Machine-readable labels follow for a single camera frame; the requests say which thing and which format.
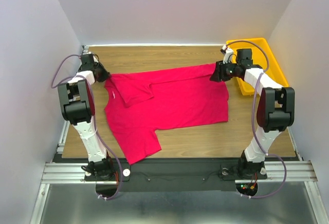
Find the yellow plastic bin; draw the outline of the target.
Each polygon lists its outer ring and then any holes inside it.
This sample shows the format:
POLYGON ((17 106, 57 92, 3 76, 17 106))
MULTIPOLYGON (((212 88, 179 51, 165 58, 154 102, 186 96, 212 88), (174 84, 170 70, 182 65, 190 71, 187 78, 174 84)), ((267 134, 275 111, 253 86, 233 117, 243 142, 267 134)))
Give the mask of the yellow plastic bin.
MULTIPOLYGON (((285 75, 284 75, 283 71, 281 70, 280 65, 277 62, 275 56, 273 55, 271 48, 268 45, 266 39, 265 38, 249 38, 249 39, 245 39, 245 40, 257 44, 267 54, 268 59, 269 59, 269 69, 266 71, 266 74, 269 77, 271 77, 274 81, 279 83, 280 85, 282 85, 284 87, 288 87, 289 84, 285 78, 285 75)), ((267 61, 265 59, 265 56, 255 46, 253 46, 249 43, 239 42, 239 43, 231 44, 229 47, 234 51, 234 54, 237 54, 238 49, 250 48, 252 50, 253 63, 256 65, 260 65, 264 69, 267 67, 267 61)), ((253 95, 254 88, 250 84, 244 82, 240 78, 235 78, 235 79, 237 80, 237 83, 239 85, 242 95, 244 95, 244 96, 253 95)))

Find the red polo t shirt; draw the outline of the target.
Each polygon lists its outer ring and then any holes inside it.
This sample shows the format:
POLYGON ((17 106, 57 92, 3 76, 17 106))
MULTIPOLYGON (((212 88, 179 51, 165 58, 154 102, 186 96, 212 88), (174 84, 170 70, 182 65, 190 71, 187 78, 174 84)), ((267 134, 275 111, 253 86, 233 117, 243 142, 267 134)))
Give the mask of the red polo t shirt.
POLYGON ((229 94, 215 64, 117 73, 104 84, 109 128, 130 165, 161 150, 156 130, 227 122, 229 94))

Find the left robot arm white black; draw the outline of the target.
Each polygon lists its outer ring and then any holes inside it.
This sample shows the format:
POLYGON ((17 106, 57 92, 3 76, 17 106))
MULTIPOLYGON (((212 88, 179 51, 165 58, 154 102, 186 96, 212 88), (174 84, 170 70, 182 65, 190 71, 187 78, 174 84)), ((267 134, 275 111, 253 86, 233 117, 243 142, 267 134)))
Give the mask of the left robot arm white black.
POLYGON ((114 167, 106 147, 96 128, 96 108, 91 86, 110 77, 96 54, 88 52, 76 55, 81 65, 75 76, 67 77, 58 84, 51 84, 59 95, 61 114, 78 132, 88 155, 88 164, 82 166, 86 177, 109 180, 114 167))

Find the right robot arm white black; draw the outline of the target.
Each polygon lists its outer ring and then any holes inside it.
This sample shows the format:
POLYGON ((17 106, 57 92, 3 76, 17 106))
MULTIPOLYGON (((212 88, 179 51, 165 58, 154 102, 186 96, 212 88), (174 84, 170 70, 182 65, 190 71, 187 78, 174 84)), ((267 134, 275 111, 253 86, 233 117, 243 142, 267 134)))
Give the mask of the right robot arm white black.
POLYGON ((251 126, 253 139, 238 160, 236 173, 240 177, 265 174, 264 160, 275 139, 292 126, 295 118, 295 90, 284 87, 253 63, 252 50, 234 52, 228 46, 221 49, 224 59, 215 64, 210 80, 225 82, 240 78, 254 88, 251 126))

